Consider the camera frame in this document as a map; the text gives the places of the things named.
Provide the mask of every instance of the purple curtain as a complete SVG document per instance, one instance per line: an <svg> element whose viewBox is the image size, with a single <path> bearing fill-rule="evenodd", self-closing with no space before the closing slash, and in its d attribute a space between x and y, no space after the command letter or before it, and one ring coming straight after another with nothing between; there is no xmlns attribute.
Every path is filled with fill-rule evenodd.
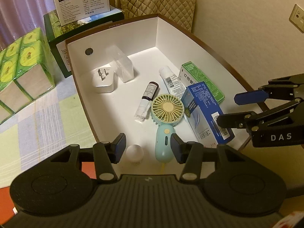
<svg viewBox="0 0 304 228"><path fill-rule="evenodd" d="M53 0L0 0L0 50L36 27L44 30L43 15Z"/></svg>

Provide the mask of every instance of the barcode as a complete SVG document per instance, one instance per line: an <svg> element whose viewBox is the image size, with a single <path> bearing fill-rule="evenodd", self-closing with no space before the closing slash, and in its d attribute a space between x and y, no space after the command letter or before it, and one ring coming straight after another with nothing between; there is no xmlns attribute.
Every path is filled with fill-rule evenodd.
<svg viewBox="0 0 304 228"><path fill-rule="evenodd" d="M172 82L172 80L171 80L170 77L166 78L166 82L167 82L167 84L168 84L168 86L169 86L170 88L174 87L174 84L173 84L173 82Z"/></svg>
<svg viewBox="0 0 304 228"><path fill-rule="evenodd" d="M216 124L217 128L219 129L223 139L226 140L227 138L229 138L230 134L228 133L228 130L226 128L221 128L220 126L217 125L216 119L219 117L219 113L215 112L211 116L212 116L213 120L215 121L215 124Z"/></svg>

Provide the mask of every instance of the wall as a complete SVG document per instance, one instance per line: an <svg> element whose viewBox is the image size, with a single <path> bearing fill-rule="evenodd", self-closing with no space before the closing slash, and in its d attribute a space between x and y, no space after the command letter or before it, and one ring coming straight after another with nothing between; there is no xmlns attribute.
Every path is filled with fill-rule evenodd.
<svg viewBox="0 0 304 228"><path fill-rule="evenodd" d="M304 34L289 21L295 3L304 8L304 0L196 0L192 32L258 88L269 79L304 73ZM304 185L300 146L249 145L244 153L281 175L288 187Z"/></svg>

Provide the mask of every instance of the fan grille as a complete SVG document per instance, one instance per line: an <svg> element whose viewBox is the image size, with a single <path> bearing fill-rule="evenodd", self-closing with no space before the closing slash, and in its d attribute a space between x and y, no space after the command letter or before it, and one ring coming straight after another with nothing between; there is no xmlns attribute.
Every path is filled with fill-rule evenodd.
<svg viewBox="0 0 304 228"><path fill-rule="evenodd" d="M152 113L162 122L174 123L183 116L184 105L176 96L162 94L153 100Z"/></svg>

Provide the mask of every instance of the clear plastic container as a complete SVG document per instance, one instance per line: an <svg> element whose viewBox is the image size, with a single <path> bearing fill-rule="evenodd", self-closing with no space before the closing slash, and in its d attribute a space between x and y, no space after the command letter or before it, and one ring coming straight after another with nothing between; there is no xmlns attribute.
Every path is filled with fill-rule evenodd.
<svg viewBox="0 0 304 228"><path fill-rule="evenodd" d="M112 59L110 66L124 83L134 79L132 61L116 45L108 47L107 54Z"/></svg>

